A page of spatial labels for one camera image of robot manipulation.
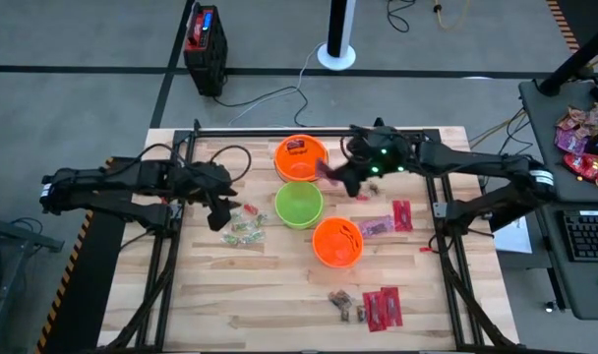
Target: white paper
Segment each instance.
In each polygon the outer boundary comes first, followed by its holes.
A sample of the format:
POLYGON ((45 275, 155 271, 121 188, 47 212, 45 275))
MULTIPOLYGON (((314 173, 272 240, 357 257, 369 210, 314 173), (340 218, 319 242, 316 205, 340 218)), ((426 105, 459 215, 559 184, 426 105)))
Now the white paper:
POLYGON ((494 236, 498 251, 533 253, 524 216, 494 232, 494 236))

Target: black battery box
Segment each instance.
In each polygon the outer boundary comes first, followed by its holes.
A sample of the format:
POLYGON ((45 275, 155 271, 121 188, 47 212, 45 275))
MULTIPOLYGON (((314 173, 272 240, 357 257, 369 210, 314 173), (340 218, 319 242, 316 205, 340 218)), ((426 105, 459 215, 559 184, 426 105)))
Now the black battery box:
POLYGON ((222 95, 227 52, 218 9, 196 2, 186 31, 183 59, 200 95, 222 95))

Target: orange and black caution tape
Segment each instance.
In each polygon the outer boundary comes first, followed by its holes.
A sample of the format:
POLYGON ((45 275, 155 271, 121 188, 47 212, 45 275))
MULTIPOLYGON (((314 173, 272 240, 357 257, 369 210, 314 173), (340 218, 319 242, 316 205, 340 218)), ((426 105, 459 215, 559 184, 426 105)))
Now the orange and black caution tape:
MULTIPOLYGON (((112 162, 113 158, 106 160, 107 168, 112 162)), ((65 296, 65 290, 70 283, 70 277, 74 272, 74 265, 76 264, 76 260, 78 259, 81 248, 83 247, 83 241, 85 241, 85 237, 90 229, 92 218, 93 211, 89 210, 87 214, 85 214, 85 220, 83 221, 81 231, 79 231, 76 242, 74 243, 74 247, 72 248, 72 254, 70 255, 70 259, 67 261, 67 265, 65 265, 65 270, 63 271, 63 276, 61 277, 61 283, 56 290, 56 294, 54 295, 54 301, 52 301, 52 306, 47 314, 45 324, 41 328, 41 336, 39 337, 39 341, 36 343, 36 349, 34 350, 35 354, 41 354, 45 351, 45 343, 47 342, 50 330, 52 330, 52 327, 54 326, 56 315, 61 308, 61 301, 63 300, 63 297, 65 296)))
POLYGON ((562 8, 559 7, 557 0, 546 0, 546 2, 548 3, 548 7, 551 9, 551 12, 553 13, 555 22, 557 22, 557 26, 559 26, 559 29, 562 32, 562 35, 564 36, 564 40, 566 41, 568 48, 572 53, 574 53, 579 48, 578 42, 576 41, 574 33, 572 33, 572 29, 570 29, 570 26, 566 21, 566 17, 562 12, 562 8))

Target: gray floor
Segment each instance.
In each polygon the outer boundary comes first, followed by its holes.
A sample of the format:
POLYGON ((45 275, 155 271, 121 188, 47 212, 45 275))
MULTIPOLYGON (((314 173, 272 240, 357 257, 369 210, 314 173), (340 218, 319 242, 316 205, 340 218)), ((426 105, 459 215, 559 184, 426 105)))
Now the gray floor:
MULTIPOLYGON (((153 2, 0 0, 0 65, 164 66, 184 0, 153 2)), ((230 41, 232 67, 298 68, 326 37, 328 2, 215 0, 230 41)), ((444 4, 457 13, 462 1, 444 4)), ((549 71, 569 55, 544 0, 474 1, 463 29, 439 30, 431 1, 403 12, 412 30, 386 21, 385 1, 358 0, 352 43, 355 68, 549 71)), ((319 67, 313 58, 310 67, 319 67)), ((142 148, 162 76, 0 74, 0 217, 34 216, 45 233, 68 241, 61 254, 39 253, 27 271, 28 289, 13 312, 6 351, 32 352, 60 279, 82 212, 40 214, 42 175, 59 167, 93 167, 110 155, 142 148)), ((288 77, 231 77, 222 100, 236 102, 296 83, 288 77)), ((304 78, 310 99, 306 125, 368 124, 381 116, 400 126, 464 125, 470 137, 519 109, 518 81, 464 79, 304 78)), ((263 103, 238 127, 292 126, 298 94, 263 103)), ((177 76, 161 127, 225 127, 239 108, 198 96, 177 76)), ((519 135, 532 141, 525 129, 519 135)), ((497 134, 477 147, 497 151, 497 134)), ((521 147, 511 145, 508 152, 521 147)), ((538 155, 535 147, 528 152, 538 155)), ((490 186, 500 186, 492 181, 490 186)), ((552 299, 546 274, 505 271, 520 339, 536 348, 598 353, 598 322, 545 314, 552 299)))

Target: green bowl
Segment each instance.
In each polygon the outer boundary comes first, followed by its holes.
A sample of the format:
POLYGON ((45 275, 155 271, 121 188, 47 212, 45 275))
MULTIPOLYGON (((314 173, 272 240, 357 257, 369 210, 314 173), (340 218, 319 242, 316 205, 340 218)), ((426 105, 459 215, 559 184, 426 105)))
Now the green bowl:
POLYGON ((309 182, 289 182, 277 191, 275 211, 291 228, 305 229, 317 222, 323 213, 323 195, 309 182))

